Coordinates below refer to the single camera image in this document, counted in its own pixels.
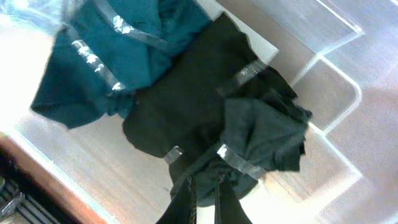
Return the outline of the teal blue garment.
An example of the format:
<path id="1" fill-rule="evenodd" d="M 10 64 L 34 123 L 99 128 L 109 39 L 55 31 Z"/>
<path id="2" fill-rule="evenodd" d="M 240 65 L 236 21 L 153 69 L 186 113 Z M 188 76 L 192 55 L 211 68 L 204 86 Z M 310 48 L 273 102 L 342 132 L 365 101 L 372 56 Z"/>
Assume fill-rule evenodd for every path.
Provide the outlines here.
<path id="1" fill-rule="evenodd" d="M 209 23 L 195 1 L 87 1 L 58 32 L 31 110 L 70 129 L 126 117 Z"/>

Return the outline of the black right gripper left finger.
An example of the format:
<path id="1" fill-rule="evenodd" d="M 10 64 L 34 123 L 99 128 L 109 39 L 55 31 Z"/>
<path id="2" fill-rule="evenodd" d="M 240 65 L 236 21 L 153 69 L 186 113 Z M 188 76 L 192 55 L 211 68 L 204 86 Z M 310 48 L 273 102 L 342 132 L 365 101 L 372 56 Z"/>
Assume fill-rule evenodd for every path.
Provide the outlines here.
<path id="1" fill-rule="evenodd" d="M 156 224 L 196 224 L 197 193 L 195 182 L 187 177 Z"/>

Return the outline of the black garment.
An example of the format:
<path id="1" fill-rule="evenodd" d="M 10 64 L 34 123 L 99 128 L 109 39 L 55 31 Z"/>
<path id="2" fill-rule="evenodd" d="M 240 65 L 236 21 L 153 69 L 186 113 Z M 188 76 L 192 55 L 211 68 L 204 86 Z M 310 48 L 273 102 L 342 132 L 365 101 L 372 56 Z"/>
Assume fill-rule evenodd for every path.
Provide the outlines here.
<path id="1" fill-rule="evenodd" d="M 224 101 L 260 99 L 269 90 L 293 100 L 297 94 L 280 73 L 263 69 L 243 86 L 235 74 L 257 59 L 247 35 L 222 13 L 209 24 L 175 65 L 152 86 L 139 91 L 137 105 L 123 122 L 123 133 L 138 150 L 163 158 L 178 146 L 172 181 L 217 142 L 224 128 Z"/>

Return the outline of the dark navy garment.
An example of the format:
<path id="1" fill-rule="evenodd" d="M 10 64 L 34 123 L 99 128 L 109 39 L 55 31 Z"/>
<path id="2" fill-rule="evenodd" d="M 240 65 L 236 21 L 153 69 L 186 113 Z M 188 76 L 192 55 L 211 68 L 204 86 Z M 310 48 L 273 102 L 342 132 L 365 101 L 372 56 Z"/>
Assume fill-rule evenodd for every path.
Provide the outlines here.
<path id="1" fill-rule="evenodd" d="M 220 169 L 229 177 L 236 196 L 245 197 L 257 179 L 238 169 L 236 161 L 228 164 L 222 159 L 217 153 L 222 145 L 264 172 L 298 172 L 311 117 L 311 111 L 274 90 L 258 100 L 226 100 L 221 121 L 197 127 L 177 144 L 182 155 L 169 166 L 173 182 L 170 195 L 174 197 L 184 178 L 193 174 L 198 206 L 214 205 L 215 171 Z"/>

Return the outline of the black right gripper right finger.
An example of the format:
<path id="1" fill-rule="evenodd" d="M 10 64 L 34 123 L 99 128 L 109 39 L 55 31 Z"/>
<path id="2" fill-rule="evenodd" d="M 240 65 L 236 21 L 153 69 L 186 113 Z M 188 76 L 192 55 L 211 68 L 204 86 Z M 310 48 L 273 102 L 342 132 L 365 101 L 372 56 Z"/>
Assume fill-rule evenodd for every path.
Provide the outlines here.
<path id="1" fill-rule="evenodd" d="M 225 173 L 217 175 L 215 224 L 251 224 Z"/>

